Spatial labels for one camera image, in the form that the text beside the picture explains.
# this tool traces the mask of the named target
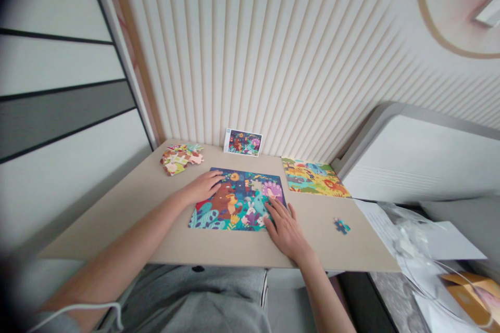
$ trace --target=pile of puzzle pieces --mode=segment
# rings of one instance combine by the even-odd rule
[[[344,222],[340,219],[335,219],[334,224],[337,227],[337,230],[339,232],[342,232],[343,235],[346,235],[347,232],[351,231],[351,228],[348,225],[344,224]]]
[[[172,145],[167,148],[161,157],[160,164],[167,174],[173,176],[185,171],[186,166],[191,164],[201,164],[203,155],[199,153],[203,149],[198,144]]]

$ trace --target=curved wall trim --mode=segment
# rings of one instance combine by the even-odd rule
[[[448,49],[450,52],[454,54],[475,58],[475,59],[496,59],[500,58],[500,53],[496,54],[483,54],[477,52],[467,51],[465,49],[459,48],[456,45],[449,42],[438,30],[434,21],[432,20],[431,13],[429,12],[429,8],[427,6],[427,0],[417,0],[418,7],[420,8],[420,13],[422,14],[422,18],[427,26],[427,29],[431,33],[431,35],[436,39],[436,41],[444,48]]]

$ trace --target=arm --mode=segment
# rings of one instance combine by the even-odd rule
[[[276,246],[297,263],[306,283],[312,313],[318,332],[356,332],[344,306],[330,283],[318,256],[307,243],[297,223],[295,210],[289,203],[291,215],[278,200],[271,199],[266,208],[272,215],[265,219],[266,229]]]
[[[117,300],[156,251],[182,210],[215,194],[223,179],[221,173],[204,173],[170,195],[77,272],[44,303],[41,311]],[[85,333],[94,328],[105,312],[106,309],[74,310],[67,314]]]

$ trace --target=blue puzzle piece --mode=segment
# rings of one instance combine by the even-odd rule
[[[337,230],[343,235],[346,235],[347,232],[351,231],[351,228],[348,225],[345,225],[344,222],[340,219],[335,219],[334,224],[337,227]]]

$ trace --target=person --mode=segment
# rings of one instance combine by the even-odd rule
[[[142,271],[145,273],[122,308],[125,331],[270,331],[260,301],[265,270],[164,265],[145,268],[181,211],[219,189],[221,173],[204,173],[167,197],[49,298],[40,308],[38,319],[73,304],[116,301]],[[266,208],[275,223],[265,220],[272,241],[300,268],[317,330],[355,332],[302,233],[293,206],[289,204],[288,211],[280,201],[271,199]],[[106,312],[107,308],[71,310],[40,330],[90,332]]]

